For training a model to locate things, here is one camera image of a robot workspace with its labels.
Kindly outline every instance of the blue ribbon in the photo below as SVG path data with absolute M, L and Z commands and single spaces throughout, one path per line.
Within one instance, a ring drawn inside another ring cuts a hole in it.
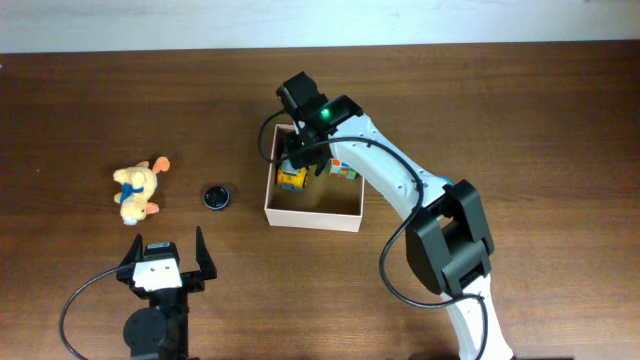
M 122 195 L 120 195 L 120 204 L 122 204 L 127 198 L 133 194 L 139 194 L 144 191 L 144 188 L 134 189 L 133 185 L 129 183 L 122 184 Z

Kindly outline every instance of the toy car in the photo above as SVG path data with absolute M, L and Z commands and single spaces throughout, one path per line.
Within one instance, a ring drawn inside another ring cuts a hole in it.
M 276 186 L 282 190 L 300 192 L 307 186 L 307 168 L 294 169 L 289 160 L 282 162 L 277 175 Z

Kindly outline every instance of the yellow toy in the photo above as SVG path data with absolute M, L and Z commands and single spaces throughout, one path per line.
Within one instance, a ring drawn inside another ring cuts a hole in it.
M 125 225 L 135 225 L 148 214 L 160 211 L 157 204 L 149 201 L 158 187 L 158 174 L 169 170 L 169 159 L 162 156 L 149 169 L 149 162 L 143 161 L 136 166 L 116 170 L 113 180 L 122 184 L 122 192 L 113 200 L 120 204 L 120 216 Z
M 289 160 L 278 168 L 276 186 L 283 190 L 300 192 L 307 186 L 307 168 L 294 169 Z

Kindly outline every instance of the yellow plush toy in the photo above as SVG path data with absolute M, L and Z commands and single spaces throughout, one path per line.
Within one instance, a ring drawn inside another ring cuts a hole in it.
M 158 174 L 169 170 L 169 159 L 161 156 L 149 169 L 149 162 L 143 161 L 136 166 L 116 170 L 113 180 L 122 184 L 122 192 L 117 193 L 113 200 L 120 204 L 120 216 L 125 225 L 135 225 L 148 214 L 160 211 L 157 204 L 149 201 L 158 187 Z

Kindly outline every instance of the open box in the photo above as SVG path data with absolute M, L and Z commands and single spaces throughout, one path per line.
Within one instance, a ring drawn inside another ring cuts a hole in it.
M 284 150 L 284 135 L 295 131 L 293 125 L 277 124 L 273 135 L 271 158 L 279 158 Z M 354 180 L 329 176 L 327 169 L 315 176 L 309 168 L 307 186 L 302 192 L 276 187 L 278 166 L 269 166 L 264 212 L 271 226 L 357 232 L 364 208 L 364 178 Z

